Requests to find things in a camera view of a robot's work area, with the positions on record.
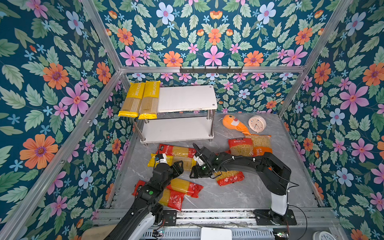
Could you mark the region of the yellow spaghetti pack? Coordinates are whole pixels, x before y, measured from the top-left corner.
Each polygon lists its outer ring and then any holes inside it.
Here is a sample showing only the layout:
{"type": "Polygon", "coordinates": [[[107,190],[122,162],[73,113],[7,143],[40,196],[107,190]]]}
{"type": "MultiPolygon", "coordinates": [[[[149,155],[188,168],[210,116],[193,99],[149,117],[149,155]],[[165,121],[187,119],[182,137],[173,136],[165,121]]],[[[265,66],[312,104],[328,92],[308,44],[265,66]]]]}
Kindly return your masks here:
{"type": "Polygon", "coordinates": [[[124,104],[118,113],[119,117],[137,118],[139,116],[145,85],[145,83],[131,84],[124,104]]]}
{"type": "Polygon", "coordinates": [[[146,82],[139,120],[157,119],[160,85],[160,81],[146,82]]]}
{"type": "MultiPolygon", "coordinates": [[[[155,156],[156,154],[151,154],[151,159],[148,163],[148,167],[153,168],[155,166],[155,156]]],[[[184,162],[184,170],[191,171],[192,167],[196,165],[196,161],[193,158],[183,158],[183,157],[173,157],[167,156],[168,165],[173,165],[174,162],[183,161],[184,162]]]]}

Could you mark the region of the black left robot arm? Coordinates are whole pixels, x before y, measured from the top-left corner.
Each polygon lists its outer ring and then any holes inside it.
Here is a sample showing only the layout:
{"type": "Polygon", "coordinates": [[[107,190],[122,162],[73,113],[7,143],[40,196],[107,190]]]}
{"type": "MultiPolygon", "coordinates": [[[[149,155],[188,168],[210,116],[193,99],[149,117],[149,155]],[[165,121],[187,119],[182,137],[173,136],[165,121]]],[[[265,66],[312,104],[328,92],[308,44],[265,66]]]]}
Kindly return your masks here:
{"type": "Polygon", "coordinates": [[[163,218],[163,206],[159,200],[164,190],[184,172],[182,161],[169,166],[159,163],[153,169],[153,176],[140,188],[131,208],[108,234],[107,240],[139,240],[153,225],[163,218]]]}

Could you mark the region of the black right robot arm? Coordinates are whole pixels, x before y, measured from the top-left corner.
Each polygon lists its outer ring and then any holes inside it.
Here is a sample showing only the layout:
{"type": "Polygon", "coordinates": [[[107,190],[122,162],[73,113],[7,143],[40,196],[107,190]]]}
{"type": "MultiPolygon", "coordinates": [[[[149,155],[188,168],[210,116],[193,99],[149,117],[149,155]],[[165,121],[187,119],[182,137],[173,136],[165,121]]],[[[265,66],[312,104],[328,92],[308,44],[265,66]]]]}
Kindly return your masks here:
{"type": "Polygon", "coordinates": [[[288,212],[288,188],[291,169],[272,153],[262,156],[234,156],[227,152],[215,154],[206,147],[199,148],[193,144],[197,162],[192,167],[190,178],[217,178],[225,172],[237,171],[256,174],[270,191],[272,203],[271,216],[283,217],[288,212]]]}

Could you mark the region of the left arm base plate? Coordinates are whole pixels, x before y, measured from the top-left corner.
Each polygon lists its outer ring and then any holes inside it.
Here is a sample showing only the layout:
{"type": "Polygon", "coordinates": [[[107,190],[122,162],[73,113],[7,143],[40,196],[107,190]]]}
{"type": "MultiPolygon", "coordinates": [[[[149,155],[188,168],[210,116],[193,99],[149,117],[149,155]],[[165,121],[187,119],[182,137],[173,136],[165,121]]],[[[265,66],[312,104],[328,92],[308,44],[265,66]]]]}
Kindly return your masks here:
{"type": "Polygon", "coordinates": [[[166,227],[176,226],[177,214],[178,214],[178,211],[176,211],[176,210],[164,210],[163,211],[163,226],[166,226],[166,227]]]}

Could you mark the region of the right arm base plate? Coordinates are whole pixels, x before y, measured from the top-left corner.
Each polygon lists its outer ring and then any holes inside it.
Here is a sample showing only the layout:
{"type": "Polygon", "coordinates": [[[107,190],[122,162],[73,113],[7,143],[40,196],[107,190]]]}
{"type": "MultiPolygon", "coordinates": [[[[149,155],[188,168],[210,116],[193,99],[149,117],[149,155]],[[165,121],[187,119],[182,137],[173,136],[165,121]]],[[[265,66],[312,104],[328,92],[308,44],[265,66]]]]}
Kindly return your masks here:
{"type": "Polygon", "coordinates": [[[272,210],[254,210],[258,226],[296,226],[297,221],[292,210],[287,210],[285,215],[279,215],[272,210]]]}

